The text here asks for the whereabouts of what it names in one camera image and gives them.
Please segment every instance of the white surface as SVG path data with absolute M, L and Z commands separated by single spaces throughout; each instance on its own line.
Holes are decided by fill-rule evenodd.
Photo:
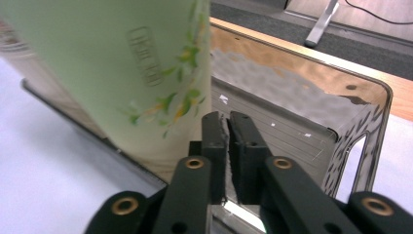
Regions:
M 155 192 L 132 172 L 113 175 L 105 165 L 121 166 L 107 151 L 24 91 L 21 78 L 0 59 L 1 234 L 83 233 L 114 193 Z M 413 214 L 412 139 L 413 123 L 391 116 L 374 190 Z

